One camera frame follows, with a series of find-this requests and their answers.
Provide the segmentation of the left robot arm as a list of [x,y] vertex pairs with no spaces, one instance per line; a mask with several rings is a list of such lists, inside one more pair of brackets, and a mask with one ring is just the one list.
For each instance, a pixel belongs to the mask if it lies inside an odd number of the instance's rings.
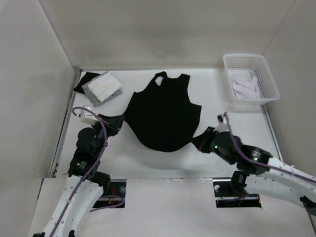
[[124,116],[99,114],[97,121],[78,133],[66,185],[47,225],[36,237],[78,237],[100,197],[111,191],[109,174],[98,171],[107,140],[120,131]]

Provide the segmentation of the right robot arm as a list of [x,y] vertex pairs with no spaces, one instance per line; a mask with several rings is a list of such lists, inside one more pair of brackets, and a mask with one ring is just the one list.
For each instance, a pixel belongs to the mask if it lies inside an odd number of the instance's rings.
[[248,194],[284,200],[316,214],[316,179],[280,161],[258,147],[243,144],[229,131],[213,127],[192,141],[202,153],[214,153],[230,165],[236,165],[230,182],[219,191],[242,198]]

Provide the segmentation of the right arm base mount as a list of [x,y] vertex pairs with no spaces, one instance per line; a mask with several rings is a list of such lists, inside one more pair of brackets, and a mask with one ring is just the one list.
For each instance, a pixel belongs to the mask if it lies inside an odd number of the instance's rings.
[[215,205],[217,208],[261,208],[258,194],[245,191],[247,174],[235,171],[231,178],[213,179]]

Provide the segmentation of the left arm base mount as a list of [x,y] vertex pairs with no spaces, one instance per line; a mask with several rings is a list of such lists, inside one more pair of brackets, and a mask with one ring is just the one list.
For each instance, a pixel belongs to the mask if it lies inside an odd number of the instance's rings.
[[110,186],[96,201],[94,208],[115,206],[120,204],[126,195],[126,180],[111,180]]

